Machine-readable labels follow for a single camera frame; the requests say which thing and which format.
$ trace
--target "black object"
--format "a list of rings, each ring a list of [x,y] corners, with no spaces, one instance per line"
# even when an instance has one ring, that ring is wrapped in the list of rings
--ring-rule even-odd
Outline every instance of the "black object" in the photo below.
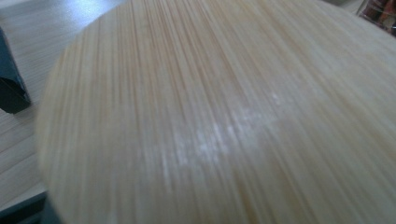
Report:
[[[30,105],[29,95],[0,29],[0,108],[16,114]]]
[[[41,193],[0,212],[2,224],[61,224],[46,193]]]

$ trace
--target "floor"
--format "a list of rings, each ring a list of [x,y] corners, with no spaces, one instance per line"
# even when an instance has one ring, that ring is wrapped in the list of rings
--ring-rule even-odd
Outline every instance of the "floor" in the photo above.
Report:
[[[0,110],[0,210],[45,190],[36,168],[34,117],[47,73],[90,22],[125,0],[0,0],[0,26],[33,100],[15,116]],[[327,0],[355,12],[361,0]]]

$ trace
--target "light wood grain surface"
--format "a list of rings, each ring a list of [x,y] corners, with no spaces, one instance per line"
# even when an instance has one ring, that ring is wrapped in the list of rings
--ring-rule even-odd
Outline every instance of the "light wood grain surface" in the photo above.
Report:
[[[52,69],[66,223],[393,223],[396,40],[318,1],[136,0]]]
[[[33,120],[50,68],[78,32],[122,0],[32,0],[7,5],[16,2],[0,1],[0,7],[7,7],[0,9],[0,26],[34,105],[17,115],[0,110],[0,210],[44,190],[36,168]]]

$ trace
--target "round wooden tabletop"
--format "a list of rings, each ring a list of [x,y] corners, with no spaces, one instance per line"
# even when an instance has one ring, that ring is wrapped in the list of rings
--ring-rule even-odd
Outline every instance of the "round wooden tabletop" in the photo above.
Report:
[[[66,223],[393,223],[396,41],[311,0],[134,0],[36,121]]]

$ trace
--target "wooden floor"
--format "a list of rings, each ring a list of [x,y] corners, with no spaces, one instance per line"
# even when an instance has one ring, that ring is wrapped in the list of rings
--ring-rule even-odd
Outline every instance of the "wooden floor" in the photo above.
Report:
[[[78,32],[123,1],[0,0],[0,26],[34,102],[15,116],[0,111],[0,210],[45,190],[36,168],[33,127],[47,73]],[[336,4],[354,12],[360,1]]]

